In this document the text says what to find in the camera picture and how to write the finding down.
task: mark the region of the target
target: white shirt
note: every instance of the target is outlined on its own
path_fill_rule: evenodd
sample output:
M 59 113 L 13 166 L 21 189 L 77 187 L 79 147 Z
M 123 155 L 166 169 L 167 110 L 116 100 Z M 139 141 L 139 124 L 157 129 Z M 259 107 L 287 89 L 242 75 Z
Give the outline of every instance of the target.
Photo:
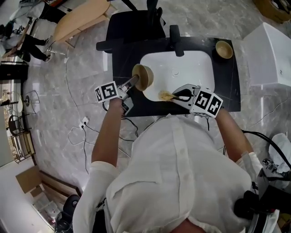
M 40 2 L 39 4 L 31 7 L 25 6 L 18 8 L 11 16 L 10 20 L 14 20 L 16 24 L 26 26 L 29 22 L 28 16 L 33 18 L 39 18 L 42 11 L 44 10 L 45 3 Z
M 249 156 L 258 173 L 256 154 Z M 241 167 L 243 160 L 234 163 L 217 151 L 199 124 L 168 116 L 138 137 L 121 174 L 108 163 L 92 163 L 74 232 L 92 232 L 104 196 L 115 233 L 170 232 L 186 218 L 207 233 L 243 232 L 249 222 L 238 218 L 233 206 L 251 188 L 251 178 Z

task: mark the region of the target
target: wall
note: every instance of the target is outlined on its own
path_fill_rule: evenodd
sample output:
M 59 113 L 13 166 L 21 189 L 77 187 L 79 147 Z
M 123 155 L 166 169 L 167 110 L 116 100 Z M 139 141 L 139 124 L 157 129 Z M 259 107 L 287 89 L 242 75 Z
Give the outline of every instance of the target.
M 5 0 L 0 6 L 0 24 L 6 25 L 10 16 L 17 10 L 19 0 Z
M 8 143 L 7 132 L 4 121 L 4 109 L 0 107 L 0 167 L 13 161 L 13 156 Z
M 15 176 L 32 167 L 31 158 L 0 168 L 0 219 L 8 233 L 52 233 L 32 207 Z

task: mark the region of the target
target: marble floor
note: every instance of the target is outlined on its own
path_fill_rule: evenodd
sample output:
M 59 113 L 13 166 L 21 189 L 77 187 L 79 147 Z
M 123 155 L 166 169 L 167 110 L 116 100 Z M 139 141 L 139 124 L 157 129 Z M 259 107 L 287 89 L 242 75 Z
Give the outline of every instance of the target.
M 85 0 L 68 0 L 65 6 L 75 8 L 83 1 Z M 146 1 L 132 2 L 139 10 L 146 9 Z M 113 1 L 112 4 L 119 12 L 128 10 L 120 0 Z M 291 36 L 290 24 L 276 24 L 263 17 L 252 0 L 181 0 L 179 3 L 174 0 L 159 0 L 158 6 L 163 9 L 162 18 L 167 22 L 164 27 L 167 35 L 169 26 L 177 24 L 184 35 L 215 36 L 232 40 L 240 76 L 241 112 L 231 114 L 242 129 L 262 132 L 270 137 L 282 132 L 291 137 L 291 90 L 251 87 L 242 43 L 242 39 L 262 22 L 273 25 L 288 36 Z M 53 34 L 55 25 L 39 20 L 33 36 L 45 39 Z M 105 39 L 107 26 L 108 22 L 102 22 L 75 36 L 72 39 L 75 49 L 54 44 L 52 50 L 55 56 L 49 63 L 32 59 L 24 87 L 24 93 L 36 90 L 40 99 L 40 104 L 33 105 L 37 113 L 28 116 L 37 164 L 41 170 L 82 188 L 88 179 L 83 151 L 85 135 L 82 129 L 76 127 L 83 117 L 88 117 L 88 125 L 99 130 L 105 115 L 102 105 L 97 103 L 94 88 L 112 80 L 111 57 L 108 56 L 108 67 L 104 70 L 104 55 L 95 49 L 96 42 Z M 35 93 L 31 93 L 31 98 L 36 98 Z M 138 126 L 139 133 L 155 119 L 156 117 L 131 118 Z M 201 119 L 200 123 L 207 127 L 205 119 Z M 98 133 L 88 128 L 86 133 L 88 143 L 85 150 L 89 166 Z M 212 119 L 210 134 L 215 139 L 216 148 L 222 151 L 223 141 Z M 135 128 L 128 121 L 122 121 L 120 135 L 126 139 L 135 139 Z M 267 144 L 255 136 L 247 137 L 259 158 L 266 157 Z M 119 147 L 130 155 L 131 142 L 120 140 Z M 128 161 L 128 156 L 120 151 L 119 170 L 125 169 Z

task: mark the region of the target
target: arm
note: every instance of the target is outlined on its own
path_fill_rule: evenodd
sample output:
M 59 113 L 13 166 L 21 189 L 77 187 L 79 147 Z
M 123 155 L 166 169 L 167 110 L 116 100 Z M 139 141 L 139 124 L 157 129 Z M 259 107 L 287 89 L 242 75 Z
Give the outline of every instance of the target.
M 245 134 L 225 109 L 220 109 L 216 116 L 216 122 L 220 130 L 223 142 L 229 158 L 236 162 L 244 152 L 251 153 L 253 148 Z
M 92 152 L 92 162 L 103 161 L 116 167 L 121 116 L 121 99 L 110 100 L 109 109 Z

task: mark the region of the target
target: cable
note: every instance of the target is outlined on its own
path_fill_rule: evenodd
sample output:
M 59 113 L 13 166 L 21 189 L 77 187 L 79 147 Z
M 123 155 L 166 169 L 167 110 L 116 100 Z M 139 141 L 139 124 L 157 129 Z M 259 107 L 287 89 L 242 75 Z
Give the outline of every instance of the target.
M 93 131 L 99 133 L 99 131 L 94 130 L 94 129 L 92 129 L 91 127 L 87 126 L 86 122 L 84 122 L 84 125 L 85 125 L 86 127 L 88 127 L 89 129 L 91 129 L 91 130 L 93 130 Z M 122 138 L 122 137 L 120 137 L 120 136 L 118 136 L 118 137 L 119 137 L 120 139 L 122 139 L 123 141 L 126 141 L 126 142 L 134 142 L 134 140 L 124 139 L 124 138 Z
M 209 121 L 208 121 L 208 117 L 206 117 L 206 121 L 207 121 L 207 126 L 208 126 L 208 131 L 209 131 Z
M 65 7 L 64 5 L 60 5 L 60 6 L 62 6 L 62 7 Z M 68 8 L 68 7 L 65 7 L 67 10 L 71 10 L 70 8 Z
M 87 170 L 87 155 L 86 155 L 86 151 L 85 151 L 86 131 L 85 131 L 85 129 L 84 129 L 84 126 L 82 126 L 82 129 L 83 129 L 84 132 L 85 132 L 85 140 L 84 140 L 84 146 L 83 146 L 84 153 L 85 153 L 85 169 L 86 169 L 86 172 L 89 174 L 89 172 L 88 172 L 88 170 Z
M 136 128 L 136 131 L 135 131 L 135 135 L 136 135 L 136 137 L 138 137 L 138 127 L 136 126 L 136 124 L 135 123 L 133 123 L 132 122 L 132 120 L 130 120 L 130 119 L 128 119 L 128 118 L 122 118 L 122 120 L 128 120 L 129 122 L 131 122 L 132 123 L 132 125 Z
M 73 143 L 71 142 L 71 140 L 69 139 L 69 134 L 72 132 L 73 128 L 81 129 L 81 128 L 77 128 L 77 127 L 73 126 L 73 127 L 71 128 L 70 132 L 68 132 L 68 134 L 67 134 L 67 138 L 68 138 L 68 141 L 70 142 L 71 145 L 73 145 L 73 146 L 77 146 L 77 145 L 80 145 L 81 143 L 83 143 L 84 141 L 81 141 L 80 143 L 77 143 L 77 144 L 73 144 Z
M 102 107 L 103 107 L 103 109 L 104 109 L 105 111 L 108 111 L 108 109 L 105 108 L 105 104 L 104 104 L 104 102 L 102 103 Z M 132 125 L 136 128 L 136 130 L 135 130 L 135 135 L 136 135 L 136 137 L 138 137 L 138 127 L 136 126 L 136 124 L 133 123 L 132 120 L 130 120 L 130 119 L 128 119 L 128 118 L 122 117 L 121 119 L 122 119 L 122 120 L 128 120 L 128 121 L 130 121 L 130 122 L 132 123 Z
M 150 127 L 153 123 L 155 123 L 155 122 L 152 122 L 151 124 L 149 124 L 149 125 L 145 128 L 144 131 L 146 131 L 146 129 L 147 129 L 148 127 Z
M 65 58 L 67 58 L 68 50 L 69 50 L 69 47 L 67 48 L 67 51 L 66 51 L 66 53 L 65 53 Z M 65 79 L 66 79 L 66 82 L 67 82 L 67 87 L 68 87 L 69 94 L 70 94 L 71 99 L 72 99 L 72 101 L 74 102 L 74 104 L 75 104 L 75 106 L 76 106 L 76 108 L 77 108 L 77 111 L 78 111 L 78 114 L 79 114 L 79 118 L 80 118 L 80 113 L 79 113 L 78 106 L 77 106 L 77 104 L 76 104 L 76 102 L 75 102 L 75 100 L 74 100 L 74 98 L 73 98 L 73 96 L 72 96 L 72 93 L 71 93 L 71 91 L 70 91 L 70 88 L 69 88 L 69 83 L 68 83 L 68 78 L 67 78 L 67 62 L 68 62 L 68 61 L 66 61 L 66 63 L 65 63 Z
M 105 105 L 104 105 L 104 102 L 102 103 L 102 107 L 105 111 L 108 111 L 106 108 L 105 108 Z
M 285 161 L 285 163 L 288 165 L 288 167 L 291 170 L 291 164 L 289 163 L 289 161 L 287 160 L 287 158 L 285 157 L 284 153 L 282 152 L 282 150 L 270 139 L 268 138 L 266 135 L 259 133 L 259 132 L 253 132 L 253 131 L 246 131 L 246 130 L 242 130 L 243 133 L 250 133 L 250 134 L 254 134 L 262 139 L 264 139 L 265 141 L 267 141 L 268 143 L 270 143 L 274 149 L 278 152 L 278 154 L 282 157 L 282 159 Z

